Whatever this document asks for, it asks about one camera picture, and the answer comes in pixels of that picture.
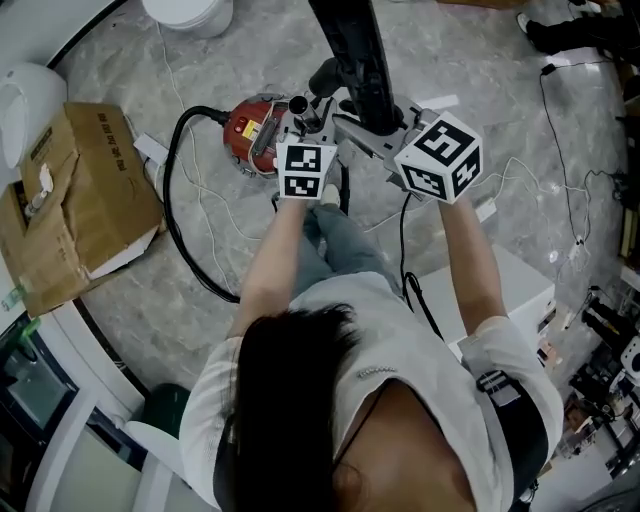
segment black pole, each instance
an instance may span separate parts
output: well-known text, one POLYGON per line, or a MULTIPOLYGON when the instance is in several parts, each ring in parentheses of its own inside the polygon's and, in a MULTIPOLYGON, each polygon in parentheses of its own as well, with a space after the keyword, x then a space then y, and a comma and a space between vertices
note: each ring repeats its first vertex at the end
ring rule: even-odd
POLYGON ((376 135, 394 133, 401 122, 393 103, 389 70, 371 0, 341 3, 309 0, 335 56, 335 84, 349 89, 362 125, 376 135))

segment white cylinder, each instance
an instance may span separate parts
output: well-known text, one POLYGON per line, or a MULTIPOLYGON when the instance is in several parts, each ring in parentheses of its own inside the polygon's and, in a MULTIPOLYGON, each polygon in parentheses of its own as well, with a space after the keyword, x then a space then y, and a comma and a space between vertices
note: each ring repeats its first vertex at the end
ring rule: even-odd
POLYGON ((142 5, 161 25, 204 39, 222 34, 233 18, 233 0, 142 0, 142 5))
POLYGON ((10 169, 18 167, 67 101, 67 83, 36 64, 17 64, 0 81, 0 135, 10 169))

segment gray floor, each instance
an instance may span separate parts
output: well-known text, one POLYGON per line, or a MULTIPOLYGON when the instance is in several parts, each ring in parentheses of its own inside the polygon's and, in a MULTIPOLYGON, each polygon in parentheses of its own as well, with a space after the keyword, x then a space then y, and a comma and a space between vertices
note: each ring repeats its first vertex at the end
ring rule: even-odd
MULTIPOLYGON (((557 282, 557 298, 574 309, 589 284, 616 283, 615 253, 620 210, 604 176, 591 177, 590 258, 567 256, 573 245, 562 189, 562 170, 545 116, 538 77, 547 63, 523 37, 517 11, 440 5, 432 0, 395 3, 375 0, 394 91, 425 101, 457 95, 449 110, 484 137, 486 175, 502 173, 509 157, 526 163, 545 190, 519 165, 497 200, 498 213, 485 223, 491 239, 557 282), (531 190, 540 203, 536 205, 531 190), (558 252, 555 262, 549 253, 558 252)), ((542 22, 570 19, 564 0, 539 0, 524 8, 542 22)), ((306 81, 329 56, 323 34, 304 0, 236 0, 233 23, 223 37, 196 40, 163 30, 168 62, 187 107, 230 109, 256 91, 305 89, 306 81)), ((593 50, 559 54, 570 63, 600 60, 593 50)), ((137 132, 168 145, 181 113, 163 60, 155 24, 131 0, 86 37, 58 71, 68 80, 75 101, 104 101, 122 106, 137 132)), ((622 115, 621 92, 610 64, 558 70, 545 80, 552 118, 568 167, 569 184, 582 186, 589 169, 614 171, 626 165, 624 134, 615 121, 622 115)), ((272 217, 268 198, 276 184, 250 179, 226 161, 221 131, 208 121, 194 127, 197 160, 206 187, 224 196, 238 227, 259 237, 272 217)), ((196 179, 189 138, 182 159, 196 179)), ((212 243, 198 193, 176 168, 173 195, 184 238, 200 264, 216 280, 212 243)), ((352 165, 352 217, 368 228, 397 212, 403 195, 385 183, 376 161, 356 154, 352 165)), ((478 201, 494 196, 500 179, 473 190, 478 201)), ((586 198, 571 192, 575 229, 584 234, 586 198)), ((257 243, 243 239, 229 222, 220 199, 204 193, 202 204, 215 234, 215 254, 233 290, 238 290, 257 243)), ((435 203, 408 217, 407 266, 417 275, 441 267, 445 242, 435 203)), ((397 268, 397 218, 370 233, 397 268)), ((212 345, 222 339, 234 306, 205 291, 180 259, 168 236, 130 269, 84 297, 99 326, 133 371, 147 385, 174 381, 191 387, 212 345)), ((576 322, 556 340, 564 363, 559 385, 597 341, 576 322)))

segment cardboard box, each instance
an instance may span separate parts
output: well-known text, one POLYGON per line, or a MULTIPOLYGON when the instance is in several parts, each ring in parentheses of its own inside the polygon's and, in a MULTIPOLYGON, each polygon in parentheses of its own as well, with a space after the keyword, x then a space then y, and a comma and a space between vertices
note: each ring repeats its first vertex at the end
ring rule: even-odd
POLYGON ((32 316, 78 297, 142 254, 162 220, 119 107, 65 104, 22 164, 27 200, 40 192, 44 165, 54 189, 28 226, 15 186, 0 200, 3 222, 10 218, 0 248, 32 316))

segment white t-shirt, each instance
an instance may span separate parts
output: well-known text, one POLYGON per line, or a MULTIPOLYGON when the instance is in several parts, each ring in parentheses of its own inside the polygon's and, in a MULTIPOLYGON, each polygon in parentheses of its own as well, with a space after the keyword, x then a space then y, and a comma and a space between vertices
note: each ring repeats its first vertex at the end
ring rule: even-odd
MULTIPOLYGON (((387 379, 411 387, 438 421, 460 459, 478 512, 507 510, 475 379, 431 329, 425 328, 379 274, 363 272, 317 283, 291 309, 320 309, 334 303, 353 307, 360 341, 338 373, 335 397, 335 452, 365 398, 387 379)), ((180 444, 189 485, 219 508, 213 493, 215 459, 233 403, 241 338, 212 352, 182 418, 180 444)), ((485 321, 467 342, 482 344, 494 367, 520 381, 535 402, 547 430, 550 458, 562 434, 563 407, 537 356, 507 318, 485 321)))

